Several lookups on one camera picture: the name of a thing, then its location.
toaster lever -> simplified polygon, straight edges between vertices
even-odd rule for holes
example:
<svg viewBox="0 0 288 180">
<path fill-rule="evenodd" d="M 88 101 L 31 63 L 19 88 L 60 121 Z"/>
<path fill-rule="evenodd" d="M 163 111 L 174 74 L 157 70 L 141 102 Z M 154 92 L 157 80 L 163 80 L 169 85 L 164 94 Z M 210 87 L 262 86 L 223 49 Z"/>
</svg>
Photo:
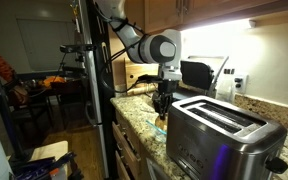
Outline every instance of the toaster lever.
<svg viewBox="0 0 288 180">
<path fill-rule="evenodd" d="M 179 159 L 178 162 L 184 169 L 187 169 L 187 165 L 183 161 Z"/>
<path fill-rule="evenodd" d="M 278 157 L 275 157 L 272 160 L 266 162 L 266 169 L 276 174 L 284 173 L 287 168 L 287 163 Z"/>
</svg>

cabinet door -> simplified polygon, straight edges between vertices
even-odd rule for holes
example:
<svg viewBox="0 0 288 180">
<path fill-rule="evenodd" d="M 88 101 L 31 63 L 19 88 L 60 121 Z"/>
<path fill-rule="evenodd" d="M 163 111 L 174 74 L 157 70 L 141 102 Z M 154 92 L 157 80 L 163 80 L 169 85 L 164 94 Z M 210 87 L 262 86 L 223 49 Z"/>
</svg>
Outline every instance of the cabinet door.
<svg viewBox="0 0 288 180">
<path fill-rule="evenodd" d="M 126 163 L 129 166 L 133 176 L 137 179 L 140 174 L 140 161 L 141 158 L 138 155 L 135 155 L 132 148 L 127 143 L 127 140 L 124 138 L 122 132 L 118 126 L 112 122 L 113 135 L 118 144 L 121 154 L 125 157 Z"/>
<path fill-rule="evenodd" d="M 287 0 L 183 0 L 183 21 L 186 24 L 197 22 L 279 1 L 287 2 Z"/>
<path fill-rule="evenodd" d="M 125 13 L 131 24 L 136 23 L 137 26 L 144 29 L 144 1 L 143 0 L 127 0 L 125 1 Z"/>
<path fill-rule="evenodd" d="M 182 23 L 182 0 L 145 0 L 145 32 Z"/>
</svg>

toaster slot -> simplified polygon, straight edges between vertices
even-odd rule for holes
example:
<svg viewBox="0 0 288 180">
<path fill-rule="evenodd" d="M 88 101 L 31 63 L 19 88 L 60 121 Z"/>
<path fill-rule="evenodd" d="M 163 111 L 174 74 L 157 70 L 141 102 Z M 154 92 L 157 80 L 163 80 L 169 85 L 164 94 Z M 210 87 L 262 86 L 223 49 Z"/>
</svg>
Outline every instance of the toaster slot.
<svg viewBox="0 0 288 180">
<path fill-rule="evenodd" d="M 233 111 L 230 109 L 227 109 L 222 106 L 216 106 L 215 104 L 203 104 L 200 106 L 203 109 L 206 109 L 208 111 L 211 111 L 213 113 L 216 113 L 232 122 L 235 122 L 243 127 L 250 126 L 252 124 L 259 124 L 263 126 L 265 123 L 263 121 L 260 121 L 258 119 L 255 119 L 253 117 L 247 116 L 245 114 L 242 114 L 238 111 Z"/>
<path fill-rule="evenodd" d="M 212 122 L 213 124 L 225 129 L 226 131 L 228 131 L 232 134 L 242 130 L 241 128 L 239 128 L 237 126 L 223 122 L 221 119 L 215 117 L 214 115 L 212 115 L 210 113 L 203 112 L 197 108 L 188 109 L 188 111 L 202 117 L 203 119 L 205 119 L 209 122 Z"/>
<path fill-rule="evenodd" d="M 231 113 L 229 113 L 229 112 L 227 112 L 227 111 L 225 111 L 223 109 L 220 109 L 218 107 L 212 106 L 210 104 L 204 104 L 204 105 L 202 105 L 200 107 L 202 107 L 204 109 L 207 109 L 207 110 L 209 110 L 209 111 L 211 111 L 213 113 L 216 113 L 216 114 L 218 114 L 220 116 L 223 116 L 226 119 L 229 119 L 230 121 L 233 121 L 233 122 L 235 122 L 235 123 L 237 123 L 237 124 L 239 124 L 241 126 L 244 126 L 244 127 L 247 127 L 247 126 L 253 124 L 253 122 L 251 122 L 251 121 L 249 121 L 249 120 L 247 120 L 247 119 L 245 119 L 243 117 L 239 117 L 239 116 L 237 116 L 235 114 L 231 114 Z"/>
</svg>

wooden cabinet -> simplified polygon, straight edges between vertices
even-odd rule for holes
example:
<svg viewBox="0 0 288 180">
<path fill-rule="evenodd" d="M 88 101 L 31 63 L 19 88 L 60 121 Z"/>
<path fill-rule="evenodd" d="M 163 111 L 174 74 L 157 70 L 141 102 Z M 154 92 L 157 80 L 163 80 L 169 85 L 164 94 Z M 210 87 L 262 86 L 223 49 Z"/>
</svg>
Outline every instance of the wooden cabinet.
<svg viewBox="0 0 288 180">
<path fill-rule="evenodd" d="M 125 1 L 125 14 L 131 24 L 136 23 L 137 26 L 144 29 L 144 1 L 143 0 L 127 0 Z"/>
<path fill-rule="evenodd" d="M 288 0 L 145 0 L 145 30 L 184 29 L 286 9 Z"/>
<path fill-rule="evenodd" d="M 116 112 L 117 124 L 112 123 L 117 143 L 116 163 L 119 179 L 150 179 L 145 150 L 140 140 L 123 117 Z"/>
<path fill-rule="evenodd" d="M 182 23 L 182 0 L 145 0 L 145 32 Z"/>
</svg>

black cable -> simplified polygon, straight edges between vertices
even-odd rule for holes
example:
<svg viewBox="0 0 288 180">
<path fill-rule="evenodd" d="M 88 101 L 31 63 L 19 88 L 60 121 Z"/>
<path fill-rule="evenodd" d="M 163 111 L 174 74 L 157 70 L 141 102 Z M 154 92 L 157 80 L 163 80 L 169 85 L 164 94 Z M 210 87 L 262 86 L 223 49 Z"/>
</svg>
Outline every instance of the black cable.
<svg viewBox="0 0 288 180">
<path fill-rule="evenodd" d="M 106 23 L 111 23 L 111 22 L 121 22 L 121 23 L 125 23 L 125 19 L 121 19 L 121 18 L 107 18 L 99 9 L 98 6 L 96 4 L 93 4 L 91 6 L 93 12 L 104 22 Z M 116 93 L 125 93 L 127 91 L 129 91 L 130 89 L 134 88 L 137 84 L 140 83 L 145 83 L 145 82 L 140 82 L 140 81 L 136 81 L 134 84 L 131 85 L 131 87 L 127 88 L 124 91 L 118 91 L 115 90 L 114 88 L 110 87 L 104 80 L 104 70 L 105 68 L 108 68 L 108 63 L 112 63 L 116 58 L 118 58 L 119 56 L 121 56 L 123 53 L 125 53 L 127 50 L 129 50 L 130 48 L 134 48 L 136 44 L 141 43 L 142 41 L 144 41 L 144 37 L 147 36 L 147 34 L 138 26 L 136 26 L 136 23 L 134 24 L 130 24 L 129 22 L 125 23 L 125 25 L 131 26 L 133 29 L 136 29 L 137 31 L 141 32 L 143 34 L 143 37 L 140 38 L 140 40 L 138 40 L 137 42 L 131 44 L 128 47 L 125 47 L 124 49 L 118 51 L 117 53 L 115 53 L 113 56 L 111 56 L 110 61 L 107 62 L 100 70 L 100 80 L 102 82 L 102 84 L 109 90 L 116 92 Z"/>
<path fill-rule="evenodd" d="M 61 62 L 60 62 L 60 65 L 59 65 L 59 67 L 58 67 L 58 70 L 57 70 L 57 72 L 56 72 L 56 75 L 55 75 L 55 77 L 54 77 L 54 79 L 53 79 L 53 82 L 55 81 L 56 77 L 59 76 L 59 74 L 60 74 L 60 70 L 61 70 L 61 68 L 62 68 L 62 66 L 63 66 L 65 56 L 66 56 L 66 53 L 64 53 L 64 56 L 63 56 L 63 58 L 62 58 L 62 60 L 61 60 Z"/>
<path fill-rule="evenodd" d="M 39 95 L 43 94 L 45 91 L 46 91 L 46 89 L 43 89 L 43 91 L 41 91 L 41 92 L 39 92 L 39 93 L 37 93 L 37 94 L 30 95 L 29 97 L 39 96 Z"/>
</svg>

